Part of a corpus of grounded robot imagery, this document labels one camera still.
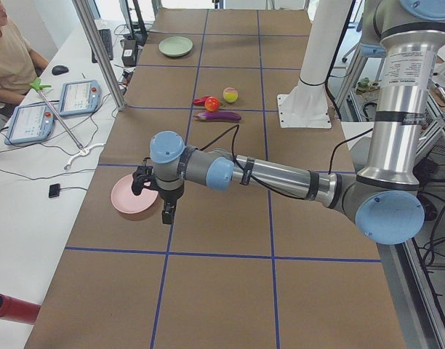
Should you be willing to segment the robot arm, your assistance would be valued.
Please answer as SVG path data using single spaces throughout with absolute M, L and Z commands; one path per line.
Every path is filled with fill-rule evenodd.
M 186 145 L 179 134 L 151 139 L 152 169 L 135 180 L 134 193 L 155 190 L 172 224 L 186 181 L 225 190 L 236 180 L 274 193 L 317 201 L 343 213 L 379 244 L 400 244 L 424 222 L 413 168 L 438 51 L 445 45 L 445 1 L 367 1 L 361 46 L 385 55 L 384 76 L 363 169 L 356 174 L 295 169 L 224 150 Z

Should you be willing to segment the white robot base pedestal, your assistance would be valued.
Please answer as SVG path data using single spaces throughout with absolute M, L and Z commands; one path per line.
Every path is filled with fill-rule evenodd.
M 278 95 L 278 117 L 284 129 L 329 129 L 326 87 L 342 32 L 348 27 L 354 2 L 320 1 L 313 19 L 297 86 Z

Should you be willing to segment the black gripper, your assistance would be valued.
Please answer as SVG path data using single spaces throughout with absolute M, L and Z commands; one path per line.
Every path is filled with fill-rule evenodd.
M 173 224 L 177 206 L 175 201 L 183 196 L 185 182 L 181 179 L 165 181 L 154 177 L 151 180 L 150 189 L 156 190 L 159 196 L 165 201 L 161 211 L 163 224 Z

